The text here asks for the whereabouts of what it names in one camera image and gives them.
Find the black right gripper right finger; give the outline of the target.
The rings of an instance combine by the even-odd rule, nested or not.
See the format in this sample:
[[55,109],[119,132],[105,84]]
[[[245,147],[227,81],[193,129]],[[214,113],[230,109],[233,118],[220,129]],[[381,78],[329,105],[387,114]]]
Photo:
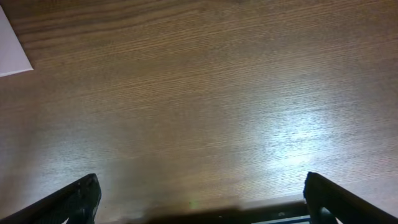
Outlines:
[[397,224],[395,216],[315,172],[307,174],[303,196],[311,223]]

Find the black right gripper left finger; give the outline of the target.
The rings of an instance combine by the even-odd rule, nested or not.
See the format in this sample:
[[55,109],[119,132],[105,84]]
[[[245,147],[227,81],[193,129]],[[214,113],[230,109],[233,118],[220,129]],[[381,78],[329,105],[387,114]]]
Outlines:
[[1,224],[92,224],[101,200],[96,174],[88,174],[22,210]]

